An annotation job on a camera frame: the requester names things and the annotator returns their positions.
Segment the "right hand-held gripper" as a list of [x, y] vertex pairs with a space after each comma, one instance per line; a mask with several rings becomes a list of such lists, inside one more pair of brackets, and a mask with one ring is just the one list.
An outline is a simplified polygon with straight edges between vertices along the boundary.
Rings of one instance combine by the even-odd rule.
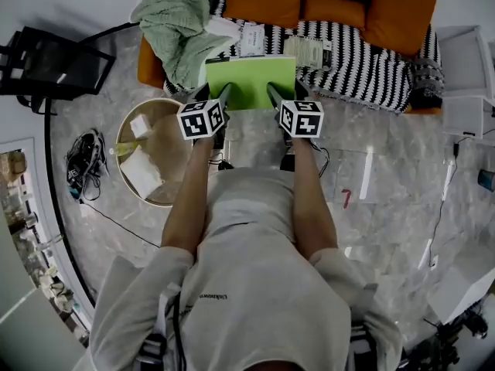
[[275, 83], [266, 87], [273, 108], [277, 111], [275, 120], [282, 130], [286, 146], [294, 138], [313, 139], [320, 136], [324, 111], [322, 104], [312, 101], [312, 90], [301, 80], [295, 80], [297, 100], [288, 100], [288, 92]]

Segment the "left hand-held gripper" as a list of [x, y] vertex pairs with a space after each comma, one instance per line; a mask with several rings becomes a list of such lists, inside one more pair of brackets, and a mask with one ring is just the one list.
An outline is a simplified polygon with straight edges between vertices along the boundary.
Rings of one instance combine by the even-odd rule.
[[196, 142], [201, 138], [212, 138], [213, 149], [224, 148], [227, 127], [225, 110], [232, 86], [232, 83], [227, 83], [216, 97], [211, 98], [208, 83], [193, 90], [187, 101], [196, 102], [184, 104], [177, 112], [177, 121], [185, 140]]

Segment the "green book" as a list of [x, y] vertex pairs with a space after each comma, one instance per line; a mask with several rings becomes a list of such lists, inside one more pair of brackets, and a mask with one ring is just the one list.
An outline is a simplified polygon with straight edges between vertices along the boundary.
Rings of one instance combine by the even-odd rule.
[[270, 109], [267, 85], [274, 84], [287, 100], [295, 98], [296, 60], [293, 56], [267, 55], [230, 57], [206, 61], [206, 79], [210, 96], [217, 98], [231, 84], [229, 111]]

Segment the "person's left forearm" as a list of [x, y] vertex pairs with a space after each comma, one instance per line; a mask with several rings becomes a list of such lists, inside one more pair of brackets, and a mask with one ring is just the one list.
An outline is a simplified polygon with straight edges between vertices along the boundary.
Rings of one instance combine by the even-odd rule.
[[161, 247], [176, 247], [195, 255], [206, 219], [209, 160], [213, 144], [212, 138], [201, 138], [194, 144], [162, 231]]

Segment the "person's right forearm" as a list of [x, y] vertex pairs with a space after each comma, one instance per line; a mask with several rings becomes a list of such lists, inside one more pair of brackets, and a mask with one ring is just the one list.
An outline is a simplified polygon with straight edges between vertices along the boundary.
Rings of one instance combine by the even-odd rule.
[[336, 227], [322, 190], [314, 149], [303, 138], [292, 140], [295, 153], [293, 229], [301, 255], [337, 247]]

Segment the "round glass coffee table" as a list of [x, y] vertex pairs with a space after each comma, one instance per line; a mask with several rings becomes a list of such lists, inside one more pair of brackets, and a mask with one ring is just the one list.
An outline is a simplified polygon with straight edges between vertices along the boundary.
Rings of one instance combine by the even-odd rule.
[[[128, 112], [117, 132], [117, 145], [137, 142], [161, 175], [162, 184], [142, 200], [151, 206], [173, 204], [193, 149], [193, 143], [183, 139], [176, 119], [181, 106], [180, 102], [164, 97], [143, 101]], [[131, 129], [132, 120], [140, 115], [151, 126], [150, 135], [143, 139], [136, 138]]]

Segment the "black white patterned sofa throw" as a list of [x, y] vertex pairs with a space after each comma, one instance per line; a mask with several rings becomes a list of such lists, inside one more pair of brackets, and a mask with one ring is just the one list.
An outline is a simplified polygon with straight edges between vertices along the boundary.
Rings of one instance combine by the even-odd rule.
[[[221, 15], [226, 0], [210, 0], [210, 13]], [[357, 28], [335, 22], [300, 21], [295, 29], [264, 25], [265, 54], [282, 54], [289, 36], [302, 36], [332, 42], [332, 66], [329, 70], [314, 70], [297, 66], [296, 78], [317, 93], [403, 113], [411, 108], [412, 63], [416, 58], [428, 58], [441, 64], [438, 38], [428, 27], [421, 49], [412, 58], [393, 50], [366, 43]]]

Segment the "beige packet with dark label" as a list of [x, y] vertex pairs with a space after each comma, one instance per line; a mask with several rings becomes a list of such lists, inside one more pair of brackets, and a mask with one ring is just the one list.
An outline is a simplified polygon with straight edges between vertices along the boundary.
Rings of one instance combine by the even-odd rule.
[[296, 66], [314, 70], [329, 70], [332, 66], [332, 42], [302, 36], [289, 36], [284, 41], [283, 53], [296, 58]]

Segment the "small white box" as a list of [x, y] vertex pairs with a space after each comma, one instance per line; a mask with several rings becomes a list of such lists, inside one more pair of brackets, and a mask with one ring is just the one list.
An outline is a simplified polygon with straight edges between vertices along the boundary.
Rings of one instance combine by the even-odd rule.
[[132, 118], [130, 128], [136, 139], [147, 138], [152, 133], [152, 126], [145, 114], [137, 114]]

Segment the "green knitted blanket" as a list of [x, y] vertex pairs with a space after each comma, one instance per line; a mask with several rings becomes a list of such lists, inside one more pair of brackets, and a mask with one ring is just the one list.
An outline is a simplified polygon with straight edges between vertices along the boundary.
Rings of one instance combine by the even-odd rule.
[[203, 83], [205, 61], [239, 40], [239, 28], [210, 14], [209, 0], [141, 0], [131, 14], [175, 85]]

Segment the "small orange cushion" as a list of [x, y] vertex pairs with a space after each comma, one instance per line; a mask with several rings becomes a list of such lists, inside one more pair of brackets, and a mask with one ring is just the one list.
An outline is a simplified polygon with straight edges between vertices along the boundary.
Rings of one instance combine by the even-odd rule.
[[302, 0], [300, 19], [305, 22], [335, 22], [357, 29], [365, 26], [365, 5], [353, 0]]

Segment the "green drink bottle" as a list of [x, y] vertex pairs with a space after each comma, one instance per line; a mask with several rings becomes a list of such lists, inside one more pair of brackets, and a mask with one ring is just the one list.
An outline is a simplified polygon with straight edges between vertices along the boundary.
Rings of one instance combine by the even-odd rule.
[[115, 157], [122, 157], [131, 154], [138, 146], [138, 141], [118, 142], [108, 152]]

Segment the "white pillow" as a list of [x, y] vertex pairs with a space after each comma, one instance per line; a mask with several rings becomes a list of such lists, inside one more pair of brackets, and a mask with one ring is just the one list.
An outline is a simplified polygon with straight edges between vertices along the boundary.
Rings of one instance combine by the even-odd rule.
[[148, 198], [164, 183], [158, 167], [141, 145], [120, 164], [120, 168], [141, 199]]

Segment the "grey black patterned cushion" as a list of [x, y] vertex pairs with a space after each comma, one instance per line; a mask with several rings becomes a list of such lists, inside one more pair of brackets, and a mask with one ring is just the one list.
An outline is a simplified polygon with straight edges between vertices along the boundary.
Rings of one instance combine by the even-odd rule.
[[416, 58], [412, 63], [412, 88], [409, 94], [411, 112], [425, 113], [442, 108], [445, 78], [440, 63]]

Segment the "white side cabinet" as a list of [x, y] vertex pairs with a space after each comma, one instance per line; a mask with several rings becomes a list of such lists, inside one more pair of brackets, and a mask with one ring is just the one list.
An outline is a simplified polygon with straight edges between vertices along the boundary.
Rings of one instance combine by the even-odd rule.
[[442, 27], [437, 36], [444, 132], [495, 145], [495, 52], [479, 26]]

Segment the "person's grey sweatshirt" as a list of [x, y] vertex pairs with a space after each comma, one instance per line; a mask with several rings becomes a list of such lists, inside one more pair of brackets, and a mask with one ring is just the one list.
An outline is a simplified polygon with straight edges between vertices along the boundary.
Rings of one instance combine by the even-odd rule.
[[293, 175], [235, 168], [211, 176], [207, 223], [195, 255], [162, 248], [144, 267], [116, 257], [97, 301], [89, 356], [95, 371], [137, 371], [158, 332], [159, 371], [245, 371], [268, 361], [303, 371], [357, 369], [351, 325], [395, 371], [398, 327], [380, 310], [360, 265], [340, 250], [304, 258], [292, 232]]

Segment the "blue cup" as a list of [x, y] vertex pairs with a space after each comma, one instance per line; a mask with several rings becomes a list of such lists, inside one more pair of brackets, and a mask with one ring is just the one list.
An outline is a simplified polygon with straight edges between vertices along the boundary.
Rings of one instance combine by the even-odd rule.
[[488, 191], [495, 192], [495, 172], [480, 169], [477, 176], [477, 183]]

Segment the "black metal frame chair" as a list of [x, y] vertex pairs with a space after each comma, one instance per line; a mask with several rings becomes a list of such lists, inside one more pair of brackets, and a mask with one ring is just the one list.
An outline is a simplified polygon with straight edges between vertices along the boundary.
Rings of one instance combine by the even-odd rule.
[[93, 46], [26, 26], [0, 45], [0, 96], [36, 113], [45, 99], [98, 94], [114, 62]]

